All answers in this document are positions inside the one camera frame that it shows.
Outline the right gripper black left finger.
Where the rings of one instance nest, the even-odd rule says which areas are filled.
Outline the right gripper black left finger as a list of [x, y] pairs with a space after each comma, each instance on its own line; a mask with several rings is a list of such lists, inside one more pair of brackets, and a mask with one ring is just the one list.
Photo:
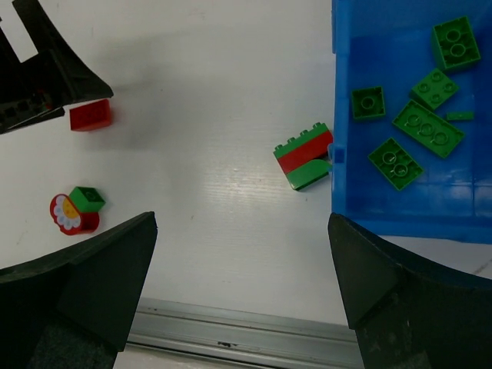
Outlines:
[[157, 240], [152, 211], [1, 270], [3, 368], [112, 368]]

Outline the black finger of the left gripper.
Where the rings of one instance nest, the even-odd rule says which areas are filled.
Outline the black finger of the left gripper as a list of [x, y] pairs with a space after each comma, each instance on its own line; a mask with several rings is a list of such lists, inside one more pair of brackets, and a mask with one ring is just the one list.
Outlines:
[[38, 54], [21, 62], [1, 34], [1, 133], [59, 118], [64, 107], [113, 96], [73, 52], [37, 1], [13, 1]]

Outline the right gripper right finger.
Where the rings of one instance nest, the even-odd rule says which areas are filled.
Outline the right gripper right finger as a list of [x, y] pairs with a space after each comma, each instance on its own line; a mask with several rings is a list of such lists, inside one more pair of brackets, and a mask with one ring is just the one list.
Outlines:
[[491, 281], [421, 257], [341, 214], [327, 232], [365, 368], [489, 368]]

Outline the red rectangular lego brick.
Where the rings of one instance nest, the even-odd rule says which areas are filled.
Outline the red rectangular lego brick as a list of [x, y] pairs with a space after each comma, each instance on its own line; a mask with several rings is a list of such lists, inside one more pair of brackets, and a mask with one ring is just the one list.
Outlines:
[[72, 131], [95, 131], [112, 124], [111, 107], [108, 99], [72, 108], [69, 115]]

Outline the red flower lego piece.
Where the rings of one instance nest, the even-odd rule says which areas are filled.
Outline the red flower lego piece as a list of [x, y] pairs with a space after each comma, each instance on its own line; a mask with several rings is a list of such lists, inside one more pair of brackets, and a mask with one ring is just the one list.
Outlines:
[[53, 197], [49, 214], [60, 232], [68, 236], [93, 233], [100, 224], [98, 212], [80, 212], [66, 194]]

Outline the green small lego brick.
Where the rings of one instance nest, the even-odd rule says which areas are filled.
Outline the green small lego brick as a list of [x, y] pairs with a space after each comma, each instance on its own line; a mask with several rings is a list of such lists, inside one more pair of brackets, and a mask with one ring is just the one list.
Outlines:
[[104, 198], [95, 188], [90, 187], [75, 187], [69, 198], [81, 213], [99, 212], [105, 205]]

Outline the small green lego tile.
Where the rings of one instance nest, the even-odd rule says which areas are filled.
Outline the small green lego tile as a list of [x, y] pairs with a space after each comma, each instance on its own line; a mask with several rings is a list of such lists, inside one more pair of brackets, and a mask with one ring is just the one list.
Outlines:
[[473, 111], [451, 111], [445, 116], [447, 121], [472, 121], [474, 119]]

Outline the green lego bricks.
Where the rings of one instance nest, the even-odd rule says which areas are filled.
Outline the green lego bricks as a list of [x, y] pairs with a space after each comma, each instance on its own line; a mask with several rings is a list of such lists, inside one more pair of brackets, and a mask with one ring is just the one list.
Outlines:
[[481, 60], [467, 16], [435, 25], [431, 32], [431, 47], [437, 67], [445, 72], [461, 71]]

